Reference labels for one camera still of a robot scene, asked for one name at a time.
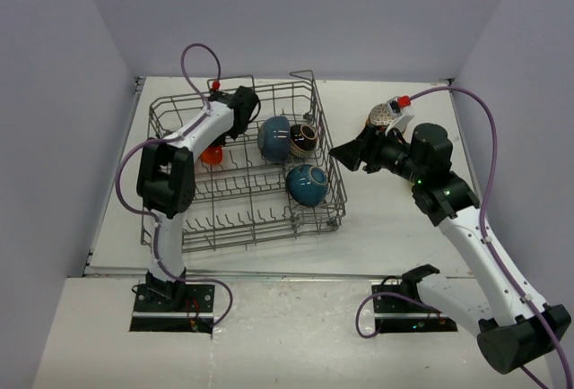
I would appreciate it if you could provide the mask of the orange bowl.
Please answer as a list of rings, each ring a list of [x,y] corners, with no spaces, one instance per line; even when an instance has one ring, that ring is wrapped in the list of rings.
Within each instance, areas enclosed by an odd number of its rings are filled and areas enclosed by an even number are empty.
[[[210,146],[200,155],[201,161],[209,166],[221,165],[223,161],[223,149],[221,145]]]

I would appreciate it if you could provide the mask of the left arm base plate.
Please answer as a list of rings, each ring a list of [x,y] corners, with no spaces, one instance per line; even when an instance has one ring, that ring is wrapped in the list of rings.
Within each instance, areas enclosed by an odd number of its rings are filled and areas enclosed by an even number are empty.
[[[213,333],[212,284],[181,287],[172,298],[152,292],[145,284],[135,294],[129,331],[133,333]]]

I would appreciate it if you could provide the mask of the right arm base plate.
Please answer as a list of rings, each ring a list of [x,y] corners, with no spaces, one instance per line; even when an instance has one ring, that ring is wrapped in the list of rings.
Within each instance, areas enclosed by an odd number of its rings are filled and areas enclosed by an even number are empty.
[[[372,293],[386,292],[421,302],[412,287],[395,276],[387,276],[371,286]],[[411,302],[392,296],[372,300],[375,327],[379,333],[455,333],[457,324],[445,315],[432,312]]]

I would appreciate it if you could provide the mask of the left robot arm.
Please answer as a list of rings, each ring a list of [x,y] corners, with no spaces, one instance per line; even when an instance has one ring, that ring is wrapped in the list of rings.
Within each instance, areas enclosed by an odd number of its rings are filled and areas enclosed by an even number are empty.
[[[259,107],[259,97],[248,87],[240,86],[232,94],[212,91],[191,121],[143,147],[136,192],[154,218],[145,287],[168,311],[181,308],[187,298],[182,229],[196,193],[196,161],[210,146],[244,134]]]

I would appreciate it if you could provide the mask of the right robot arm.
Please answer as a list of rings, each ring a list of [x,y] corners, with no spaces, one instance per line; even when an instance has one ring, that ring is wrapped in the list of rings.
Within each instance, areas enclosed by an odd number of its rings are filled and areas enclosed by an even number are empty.
[[[413,200],[450,241],[474,274],[485,305],[466,299],[439,271],[426,265],[405,276],[402,304],[437,308],[475,336],[489,365],[506,375],[556,350],[572,319],[562,304],[550,305],[520,273],[487,221],[471,187],[452,171],[452,142],[440,125],[423,123],[411,141],[367,125],[330,155],[351,171],[386,169],[412,183]]]

